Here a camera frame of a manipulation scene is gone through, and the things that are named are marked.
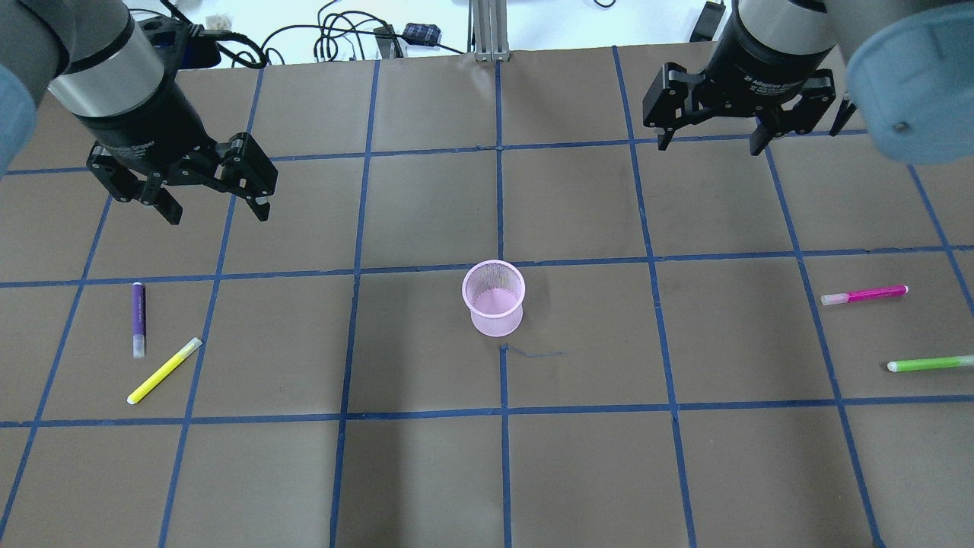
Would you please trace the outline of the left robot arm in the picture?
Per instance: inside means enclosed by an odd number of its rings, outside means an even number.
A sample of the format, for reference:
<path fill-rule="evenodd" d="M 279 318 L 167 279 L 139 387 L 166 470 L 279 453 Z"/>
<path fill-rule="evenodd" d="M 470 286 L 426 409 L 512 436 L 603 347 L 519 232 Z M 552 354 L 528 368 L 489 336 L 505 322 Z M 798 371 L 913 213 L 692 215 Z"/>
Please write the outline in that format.
<path fill-rule="evenodd" d="M 175 77 L 218 65 L 223 42 L 251 48 L 251 69 L 269 60 L 247 35 L 166 8 L 137 21 L 122 1 L 4 1 L 2 170 L 27 146 L 50 93 L 94 136 L 86 166 L 115 201 L 140 202 L 177 225 L 183 209 L 168 188 L 202 185 L 267 221 L 274 164 L 251 134 L 213 139 Z"/>

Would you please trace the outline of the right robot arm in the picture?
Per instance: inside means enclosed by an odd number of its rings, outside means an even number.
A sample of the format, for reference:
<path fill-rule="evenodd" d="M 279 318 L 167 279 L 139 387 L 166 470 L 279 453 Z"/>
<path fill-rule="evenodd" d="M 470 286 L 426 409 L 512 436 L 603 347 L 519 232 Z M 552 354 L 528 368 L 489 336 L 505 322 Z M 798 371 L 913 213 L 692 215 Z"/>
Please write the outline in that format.
<path fill-rule="evenodd" d="M 860 113 L 887 158 L 953 162 L 973 150 L 972 31 L 970 1 L 734 1 L 701 72 L 661 67 L 643 124 L 664 150 L 686 126 L 757 118 L 756 156 L 839 101 L 832 135 Z"/>

